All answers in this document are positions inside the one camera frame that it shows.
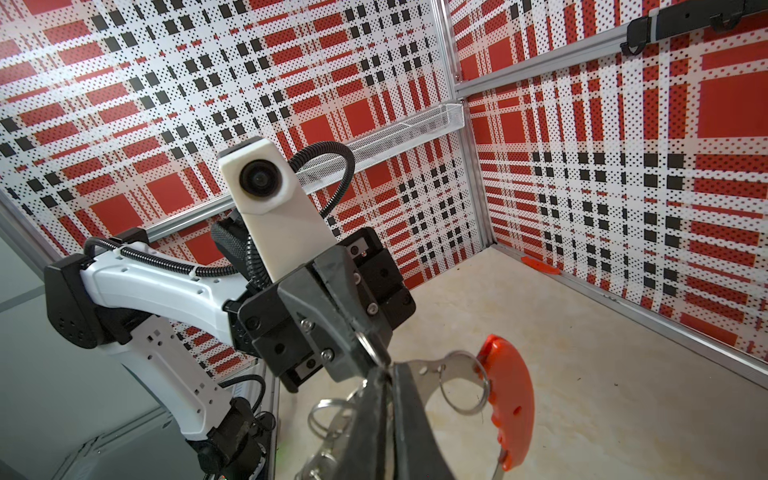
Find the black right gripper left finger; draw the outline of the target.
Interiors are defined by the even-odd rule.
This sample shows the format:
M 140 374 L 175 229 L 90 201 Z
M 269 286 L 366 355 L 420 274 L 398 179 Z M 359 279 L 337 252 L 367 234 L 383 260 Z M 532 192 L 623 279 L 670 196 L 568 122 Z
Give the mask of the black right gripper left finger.
M 385 477 L 388 393 L 387 371 L 373 369 L 355 409 L 346 449 L 333 479 L 373 480 Z

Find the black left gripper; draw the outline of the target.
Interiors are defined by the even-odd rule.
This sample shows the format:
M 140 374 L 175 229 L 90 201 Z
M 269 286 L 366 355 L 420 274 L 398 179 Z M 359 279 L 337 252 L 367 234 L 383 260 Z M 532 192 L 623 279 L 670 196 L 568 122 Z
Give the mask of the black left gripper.
M 236 348 L 297 392 L 320 369 L 342 382 L 391 362 L 387 347 L 416 303 L 377 232 L 363 227 L 236 302 Z

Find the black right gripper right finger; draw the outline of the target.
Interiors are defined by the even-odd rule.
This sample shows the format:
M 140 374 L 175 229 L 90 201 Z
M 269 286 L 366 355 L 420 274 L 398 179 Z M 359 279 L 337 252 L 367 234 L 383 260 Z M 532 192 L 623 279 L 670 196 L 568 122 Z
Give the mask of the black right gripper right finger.
M 454 479 L 426 415 L 440 386 L 442 361 L 397 363 L 391 370 L 394 479 Z

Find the metal keyring gauge red handle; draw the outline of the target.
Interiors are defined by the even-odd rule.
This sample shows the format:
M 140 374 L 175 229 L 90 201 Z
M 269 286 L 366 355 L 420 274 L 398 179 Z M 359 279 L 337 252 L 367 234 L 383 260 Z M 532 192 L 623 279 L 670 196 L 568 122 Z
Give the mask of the metal keyring gauge red handle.
M 465 417 L 478 415 L 484 410 L 490 412 L 499 448 L 493 468 L 494 478 L 504 478 L 524 462 L 532 443 L 535 394 L 528 367 L 508 340 L 490 335 L 476 354 L 457 350 L 436 360 L 411 361 L 442 361 L 444 365 L 440 386 L 425 404 L 425 410 L 433 397 L 440 396 L 455 413 Z M 394 479 L 391 370 L 395 364 L 377 367 L 387 371 L 389 380 L 383 479 Z M 347 397 L 323 399 L 312 408 L 308 424 L 311 431 L 321 438 L 322 444 L 299 470 L 297 478 L 333 479 L 366 384 L 367 378 Z

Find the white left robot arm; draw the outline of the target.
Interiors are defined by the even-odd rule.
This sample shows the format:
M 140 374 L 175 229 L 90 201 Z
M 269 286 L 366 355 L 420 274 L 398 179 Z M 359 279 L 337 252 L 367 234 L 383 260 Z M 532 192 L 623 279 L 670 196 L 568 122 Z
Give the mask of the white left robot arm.
M 365 227 L 280 279 L 247 279 L 155 252 L 141 229 L 91 239 L 43 273 L 52 327 L 116 358 L 175 419 L 203 472 L 255 479 L 276 417 L 235 396 L 195 360 L 181 322 L 262 360 L 290 392 L 319 370 L 365 377 L 388 359 L 415 302 L 390 252 Z

